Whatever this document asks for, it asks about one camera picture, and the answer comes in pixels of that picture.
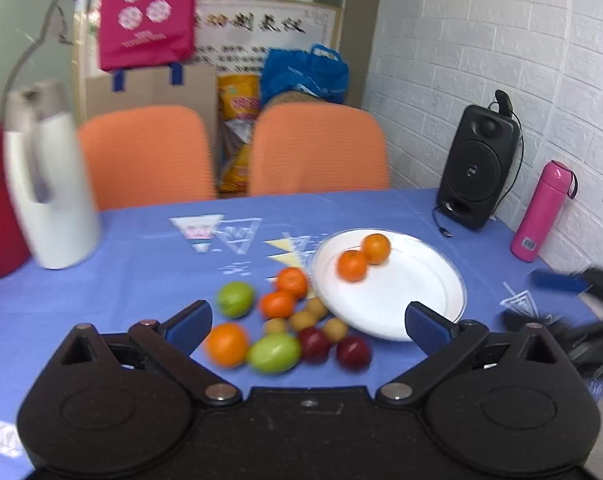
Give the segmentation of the smooth orange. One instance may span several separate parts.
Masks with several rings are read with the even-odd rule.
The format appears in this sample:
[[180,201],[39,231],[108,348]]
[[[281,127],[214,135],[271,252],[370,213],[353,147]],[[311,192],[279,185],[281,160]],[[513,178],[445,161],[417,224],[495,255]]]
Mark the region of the smooth orange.
[[372,233],[361,242],[361,252],[371,266],[384,263],[391,252],[389,239],[382,233]]

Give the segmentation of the dark red plum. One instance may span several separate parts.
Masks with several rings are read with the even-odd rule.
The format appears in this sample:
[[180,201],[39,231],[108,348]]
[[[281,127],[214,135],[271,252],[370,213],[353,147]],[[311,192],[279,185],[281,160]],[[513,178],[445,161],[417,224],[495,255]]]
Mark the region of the dark red plum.
[[297,334],[300,341],[301,358],[311,364],[325,363],[329,357],[332,342],[322,330],[315,327],[307,327]]

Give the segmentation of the large green apple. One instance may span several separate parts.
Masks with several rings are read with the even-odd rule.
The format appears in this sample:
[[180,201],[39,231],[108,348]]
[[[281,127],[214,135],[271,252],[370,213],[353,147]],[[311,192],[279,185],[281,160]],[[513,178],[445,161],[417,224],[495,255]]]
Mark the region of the large green apple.
[[285,333],[269,334],[257,340],[247,353],[247,362],[266,375],[282,374],[292,370],[302,358],[300,341]]

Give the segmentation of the brown longan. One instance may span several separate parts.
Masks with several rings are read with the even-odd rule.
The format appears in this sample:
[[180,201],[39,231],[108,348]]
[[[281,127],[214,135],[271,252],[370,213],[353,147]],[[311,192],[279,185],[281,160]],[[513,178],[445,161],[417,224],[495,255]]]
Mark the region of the brown longan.
[[270,318],[262,325],[264,335],[286,334],[288,332],[288,321],[285,318]]
[[338,344],[348,336],[349,326],[339,318],[330,318],[322,325],[321,330],[331,344]]
[[318,323],[318,316],[315,313],[301,310],[295,312],[288,318],[288,325],[294,333],[299,333],[306,328],[315,326]]
[[330,313],[319,297],[310,298],[307,301],[305,310],[315,316],[318,321],[323,320]]

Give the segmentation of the magenta tote bag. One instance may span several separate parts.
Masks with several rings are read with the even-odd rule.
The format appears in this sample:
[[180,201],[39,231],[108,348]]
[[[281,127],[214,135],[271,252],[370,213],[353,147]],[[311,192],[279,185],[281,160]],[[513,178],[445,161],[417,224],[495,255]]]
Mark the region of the magenta tote bag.
[[99,66],[104,72],[190,58],[196,0],[100,0]]

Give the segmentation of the mandarin back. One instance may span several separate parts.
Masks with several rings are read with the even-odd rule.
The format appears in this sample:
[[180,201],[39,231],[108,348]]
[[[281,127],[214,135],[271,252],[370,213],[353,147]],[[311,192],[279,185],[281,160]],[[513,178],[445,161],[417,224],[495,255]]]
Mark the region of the mandarin back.
[[300,301],[308,295],[308,278],[300,268],[285,268],[277,275],[274,281],[274,289],[278,292],[287,292]]

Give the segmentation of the mandarin with stem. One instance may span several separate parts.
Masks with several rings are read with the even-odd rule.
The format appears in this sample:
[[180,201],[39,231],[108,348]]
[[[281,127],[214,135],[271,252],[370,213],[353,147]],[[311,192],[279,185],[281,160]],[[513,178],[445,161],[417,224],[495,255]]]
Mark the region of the mandarin with stem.
[[337,259],[336,272],[345,282],[361,282],[367,276],[367,258],[361,250],[345,250]]

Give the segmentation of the left orange chair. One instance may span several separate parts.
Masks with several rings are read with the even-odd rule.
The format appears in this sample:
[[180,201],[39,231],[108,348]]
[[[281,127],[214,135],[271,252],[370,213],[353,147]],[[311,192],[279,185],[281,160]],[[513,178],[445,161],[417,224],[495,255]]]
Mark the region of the left orange chair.
[[207,130],[187,107],[160,105],[94,117],[78,139],[100,210],[213,200]]

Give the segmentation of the blue patterned tablecloth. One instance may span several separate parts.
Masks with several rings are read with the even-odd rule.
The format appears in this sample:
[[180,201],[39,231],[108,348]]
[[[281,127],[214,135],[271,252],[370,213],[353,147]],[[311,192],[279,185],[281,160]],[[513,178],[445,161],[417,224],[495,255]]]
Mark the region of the blue patterned tablecloth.
[[[531,267],[499,221],[442,237],[431,190],[301,194],[108,211],[87,261],[0,280],[0,479],[582,479],[597,401],[546,330],[498,325]],[[244,278],[269,292],[286,254],[310,261],[350,228],[423,240],[461,273],[464,316],[490,330],[463,372],[412,405],[376,391],[426,359],[373,337],[367,370],[301,364],[266,377],[191,359],[235,385],[198,405],[128,336]]]

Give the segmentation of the pink water bottle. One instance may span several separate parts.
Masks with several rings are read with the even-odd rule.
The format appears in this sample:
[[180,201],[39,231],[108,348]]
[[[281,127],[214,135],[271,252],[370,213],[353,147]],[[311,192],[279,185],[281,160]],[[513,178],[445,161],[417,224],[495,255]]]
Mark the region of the pink water bottle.
[[512,243],[511,252],[516,258],[533,262],[547,239],[565,200],[573,200],[579,182],[573,170],[556,160],[544,167]]

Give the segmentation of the orange chair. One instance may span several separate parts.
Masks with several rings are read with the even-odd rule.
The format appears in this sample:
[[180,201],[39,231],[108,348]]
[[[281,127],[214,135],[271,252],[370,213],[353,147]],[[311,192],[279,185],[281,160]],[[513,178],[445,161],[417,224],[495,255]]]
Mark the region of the orange chair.
[[100,210],[213,200],[207,130],[187,107],[160,105],[94,117],[78,139]]
[[321,102],[268,107],[254,128],[251,196],[390,188],[384,133],[364,110]]

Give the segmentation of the blue shopping bag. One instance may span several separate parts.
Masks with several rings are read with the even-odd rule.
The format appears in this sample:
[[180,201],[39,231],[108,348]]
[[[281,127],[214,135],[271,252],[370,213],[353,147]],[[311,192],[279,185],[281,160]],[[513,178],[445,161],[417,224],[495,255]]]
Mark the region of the blue shopping bag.
[[348,87],[348,64],[323,44],[314,44],[309,51],[271,49],[260,76],[260,99],[266,106],[282,93],[298,91],[343,104]]

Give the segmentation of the large orange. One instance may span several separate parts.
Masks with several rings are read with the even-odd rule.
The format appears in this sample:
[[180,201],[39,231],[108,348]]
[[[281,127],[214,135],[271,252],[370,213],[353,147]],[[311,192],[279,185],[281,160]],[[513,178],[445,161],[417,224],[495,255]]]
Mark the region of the large orange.
[[238,323],[219,324],[205,339],[205,350],[210,361],[223,368],[241,366],[250,348],[250,336]]

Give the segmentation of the yellow snack bag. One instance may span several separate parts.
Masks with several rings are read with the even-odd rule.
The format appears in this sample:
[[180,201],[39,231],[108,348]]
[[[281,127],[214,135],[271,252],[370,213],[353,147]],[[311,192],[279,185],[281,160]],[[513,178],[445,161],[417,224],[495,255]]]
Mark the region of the yellow snack bag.
[[256,74],[218,78],[219,131],[222,141],[221,194],[247,191],[248,166],[256,119],[262,110]]

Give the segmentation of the black speaker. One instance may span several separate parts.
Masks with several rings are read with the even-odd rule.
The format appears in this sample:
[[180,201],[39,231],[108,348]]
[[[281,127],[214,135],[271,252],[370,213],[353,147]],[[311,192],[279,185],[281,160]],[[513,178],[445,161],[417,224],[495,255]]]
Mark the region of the black speaker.
[[481,229],[495,211],[522,141],[510,96],[497,90],[495,102],[495,110],[465,108],[436,196],[445,216],[472,231]]

